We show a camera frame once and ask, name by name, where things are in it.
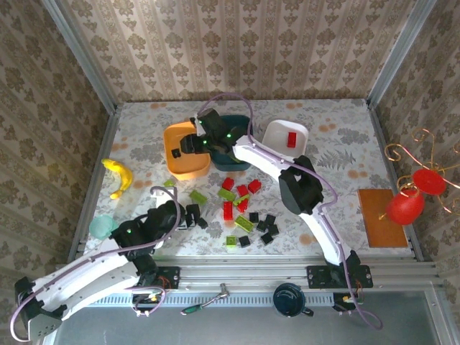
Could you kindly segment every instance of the white bowl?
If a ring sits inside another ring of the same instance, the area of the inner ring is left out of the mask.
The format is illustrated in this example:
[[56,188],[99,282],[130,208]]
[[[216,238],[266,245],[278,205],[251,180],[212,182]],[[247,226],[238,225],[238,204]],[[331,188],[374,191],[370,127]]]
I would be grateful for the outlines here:
[[[295,147],[288,147],[289,132],[297,134]],[[262,144],[282,155],[297,158],[305,154],[307,147],[308,129],[301,124],[286,120],[274,120],[267,126]]]

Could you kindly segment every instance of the wooden board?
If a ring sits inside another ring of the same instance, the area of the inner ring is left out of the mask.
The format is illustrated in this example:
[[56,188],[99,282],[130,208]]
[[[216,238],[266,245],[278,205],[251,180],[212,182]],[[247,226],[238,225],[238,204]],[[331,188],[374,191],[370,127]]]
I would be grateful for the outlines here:
[[362,216],[366,226],[367,240],[371,248],[405,248],[408,241],[404,229],[388,218],[379,220],[385,213],[387,204],[393,198],[390,189],[358,190]]

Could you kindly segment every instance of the orange bowl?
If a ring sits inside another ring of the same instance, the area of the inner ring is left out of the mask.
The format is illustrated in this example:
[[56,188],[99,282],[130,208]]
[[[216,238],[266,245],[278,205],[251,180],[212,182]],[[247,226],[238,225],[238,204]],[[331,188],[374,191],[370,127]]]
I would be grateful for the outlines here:
[[195,134],[196,128],[191,122],[173,124],[163,132],[165,143],[167,170],[178,180],[191,180],[204,176],[209,171],[211,156],[209,154],[186,154],[181,152],[179,158],[174,158],[171,150],[180,150],[180,140],[189,134]]

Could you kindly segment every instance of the damask wallpaper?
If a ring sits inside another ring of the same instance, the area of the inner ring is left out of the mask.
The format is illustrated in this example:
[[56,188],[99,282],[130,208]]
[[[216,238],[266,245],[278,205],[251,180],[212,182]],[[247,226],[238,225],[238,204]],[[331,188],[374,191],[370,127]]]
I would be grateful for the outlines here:
[[0,1],[0,344],[16,280],[67,261],[107,119],[40,1]]
[[[389,142],[407,145],[416,157],[429,161],[430,140],[416,145],[410,136],[415,128],[425,127],[436,136],[435,161],[443,167],[460,163],[452,150],[460,145],[460,1],[438,0],[379,110]],[[405,158],[397,166],[399,175],[415,169]],[[460,167],[447,177],[460,183]],[[443,194],[446,201],[454,198],[460,198],[460,190],[448,188]],[[437,199],[426,201],[415,230],[425,253],[436,261],[460,325],[460,219],[445,212]]]
[[119,103],[366,98],[413,0],[62,0]]

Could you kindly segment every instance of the gray floor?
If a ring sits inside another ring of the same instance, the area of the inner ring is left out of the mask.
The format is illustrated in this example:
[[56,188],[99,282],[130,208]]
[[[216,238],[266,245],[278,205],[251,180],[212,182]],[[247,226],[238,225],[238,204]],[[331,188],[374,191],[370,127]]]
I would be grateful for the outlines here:
[[364,307],[383,320],[382,331],[331,308],[317,308],[313,318],[283,318],[271,308],[209,308],[190,316],[162,308],[149,318],[130,308],[85,308],[64,322],[55,345],[438,344],[422,294],[368,294]]

